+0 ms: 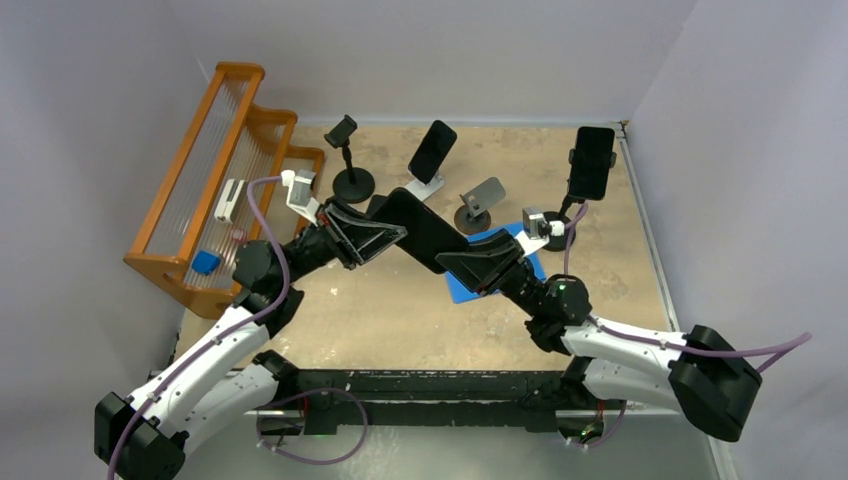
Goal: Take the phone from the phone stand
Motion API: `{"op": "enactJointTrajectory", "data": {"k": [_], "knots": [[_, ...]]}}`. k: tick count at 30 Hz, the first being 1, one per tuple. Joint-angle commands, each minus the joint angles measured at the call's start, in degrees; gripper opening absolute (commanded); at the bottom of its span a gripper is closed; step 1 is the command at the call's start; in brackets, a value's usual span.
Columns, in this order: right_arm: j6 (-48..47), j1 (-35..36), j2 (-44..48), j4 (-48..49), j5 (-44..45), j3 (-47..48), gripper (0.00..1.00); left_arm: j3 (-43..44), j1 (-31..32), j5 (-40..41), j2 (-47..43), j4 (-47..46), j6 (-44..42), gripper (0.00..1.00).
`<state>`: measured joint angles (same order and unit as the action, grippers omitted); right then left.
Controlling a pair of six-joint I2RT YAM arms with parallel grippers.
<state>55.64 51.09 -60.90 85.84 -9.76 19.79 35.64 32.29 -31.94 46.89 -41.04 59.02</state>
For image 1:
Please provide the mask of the black round-base phone stand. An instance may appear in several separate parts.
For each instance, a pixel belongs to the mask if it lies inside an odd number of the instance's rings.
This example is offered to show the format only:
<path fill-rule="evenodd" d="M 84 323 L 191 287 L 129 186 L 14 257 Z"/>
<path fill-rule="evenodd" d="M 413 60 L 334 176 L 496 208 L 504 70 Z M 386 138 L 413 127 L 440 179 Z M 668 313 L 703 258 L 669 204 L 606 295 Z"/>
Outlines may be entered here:
<path fill-rule="evenodd" d="M 364 202 L 375 191 L 373 175 L 366 169 L 353 165 L 350 137 L 357 128 L 356 121 L 345 114 L 339 123 L 324 135 L 328 145 L 341 150 L 344 161 L 344 169 L 333 180 L 333 194 L 349 204 Z"/>

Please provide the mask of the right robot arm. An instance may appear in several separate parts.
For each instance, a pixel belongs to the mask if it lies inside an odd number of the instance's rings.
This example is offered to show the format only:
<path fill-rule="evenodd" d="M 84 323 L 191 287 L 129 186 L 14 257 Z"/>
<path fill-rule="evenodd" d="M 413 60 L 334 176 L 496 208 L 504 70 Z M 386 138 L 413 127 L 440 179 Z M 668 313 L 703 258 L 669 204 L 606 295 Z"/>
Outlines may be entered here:
<path fill-rule="evenodd" d="M 500 293 L 529 318 L 525 327 L 545 352 L 569 355 L 578 370 L 561 392 L 576 407 L 592 400 L 631 400 L 681 413 L 703 433 L 740 439 L 762 385 L 761 374 L 716 330 L 648 330 L 598 317 L 576 276 L 537 278 L 529 255 L 547 236 L 499 231 L 480 241 L 438 248 L 436 263 L 464 287 Z"/>

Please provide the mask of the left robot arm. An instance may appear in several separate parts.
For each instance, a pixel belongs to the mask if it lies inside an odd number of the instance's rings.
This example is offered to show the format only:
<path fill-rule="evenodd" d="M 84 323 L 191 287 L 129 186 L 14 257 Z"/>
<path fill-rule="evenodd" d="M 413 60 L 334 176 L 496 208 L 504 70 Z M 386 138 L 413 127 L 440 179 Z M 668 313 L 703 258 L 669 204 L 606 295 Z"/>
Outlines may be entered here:
<path fill-rule="evenodd" d="M 182 356 L 126 396 L 97 404 L 94 452 L 110 479 L 172 479 L 210 436 L 257 407 L 284 409 L 326 388 L 302 391 L 300 371 L 263 350 L 304 299 L 296 280 L 339 260 L 354 269 L 405 239 L 395 220 L 372 219 L 336 200 L 307 209 L 294 240 L 252 240 L 236 252 L 241 291 Z"/>

